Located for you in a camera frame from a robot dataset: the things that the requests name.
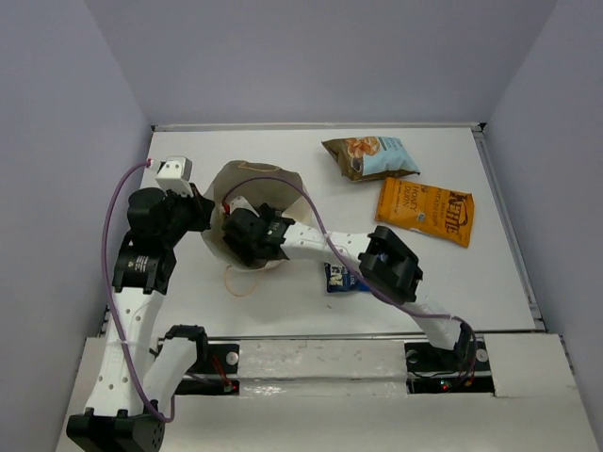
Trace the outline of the beige paper bag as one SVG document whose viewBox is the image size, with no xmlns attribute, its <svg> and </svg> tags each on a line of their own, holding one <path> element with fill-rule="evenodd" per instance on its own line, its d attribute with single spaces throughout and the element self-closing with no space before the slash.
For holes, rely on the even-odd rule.
<svg viewBox="0 0 603 452">
<path fill-rule="evenodd" d="M 211 228 L 202 233 L 202 239 L 214 256 L 222 260 L 224 288 L 234 297 L 249 296 L 264 276 L 278 267 L 279 261 L 270 261 L 257 268 L 244 266 L 223 241 L 222 223 L 226 218 L 227 202 L 243 196 L 259 212 L 265 203 L 286 218 L 314 226 L 311 208 L 302 196 L 305 186 L 295 171 L 278 166 L 233 160 L 217 173 L 204 197 L 215 202 Z"/>
</svg>

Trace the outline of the blue snack packet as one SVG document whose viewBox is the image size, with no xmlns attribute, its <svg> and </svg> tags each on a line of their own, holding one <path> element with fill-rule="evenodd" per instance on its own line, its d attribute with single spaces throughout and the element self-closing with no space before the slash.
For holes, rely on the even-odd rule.
<svg viewBox="0 0 603 452">
<path fill-rule="evenodd" d="M 344 266 L 336 266 L 329 263 L 324 264 L 326 277 L 326 292 L 350 293 L 350 292 L 368 292 L 368 287 L 359 281 L 359 279 L 350 273 Z"/>
</svg>

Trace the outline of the orange snack packet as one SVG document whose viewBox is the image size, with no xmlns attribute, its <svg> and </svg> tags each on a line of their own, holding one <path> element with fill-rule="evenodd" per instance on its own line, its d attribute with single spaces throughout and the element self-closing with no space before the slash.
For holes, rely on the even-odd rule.
<svg viewBox="0 0 603 452">
<path fill-rule="evenodd" d="M 388 177 L 375 219 L 468 248 L 475 215 L 471 193 Z"/>
</svg>

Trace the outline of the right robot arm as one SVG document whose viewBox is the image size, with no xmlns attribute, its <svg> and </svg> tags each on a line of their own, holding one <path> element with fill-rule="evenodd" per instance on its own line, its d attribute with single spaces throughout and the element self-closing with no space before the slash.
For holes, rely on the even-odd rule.
<svg viewBox="0 0 603 452">
<path fill-rule="evenodd" d="M 369 234 L 329 232 L 287 218 L 263 204 L 225 206 L 223 241 L 248 268 L 281 261 L 316 261 L 342 266 L 380 301 L 410 316 L 427 336 L 433 357 L 454 369 L 468 356 L 471 332 L 459 316 L 417 295 L 423 280 L 416 254 L 390 229 Z"/>
</svg>

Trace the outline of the brown snack packet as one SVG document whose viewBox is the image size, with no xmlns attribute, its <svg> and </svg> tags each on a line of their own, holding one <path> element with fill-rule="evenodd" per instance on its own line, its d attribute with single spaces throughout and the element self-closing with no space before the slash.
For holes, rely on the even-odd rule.
<svg viewBox="0 0 603 452">
<path fill-rule="evenodd" d="M 321 142 L 353 182 L 418 175 L 420 169 L 397 137 L 346 137 Z"/>
</svg>

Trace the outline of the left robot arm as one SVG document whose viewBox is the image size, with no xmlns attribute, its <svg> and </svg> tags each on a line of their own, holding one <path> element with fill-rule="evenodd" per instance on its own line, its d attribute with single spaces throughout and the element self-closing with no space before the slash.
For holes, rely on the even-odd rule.
<svg viewBox="0 0 603 452">
<path fill-rule="evenodd" d="M 156 357 L 150 348 L 174 248 L 186 233 L 209 229 L 214 206 L 194 185 L 183 192 L 143 188 L 129 197 L 129 230 L 114 269 L 104 273 L 111 318 L 103 360 L 83 413 L 71 415 L 66 427 L 82 450 L 159 450 L 183 376 L 206 366 L 207 336 L 199 326 L 172 327 Z"/>
</svg>

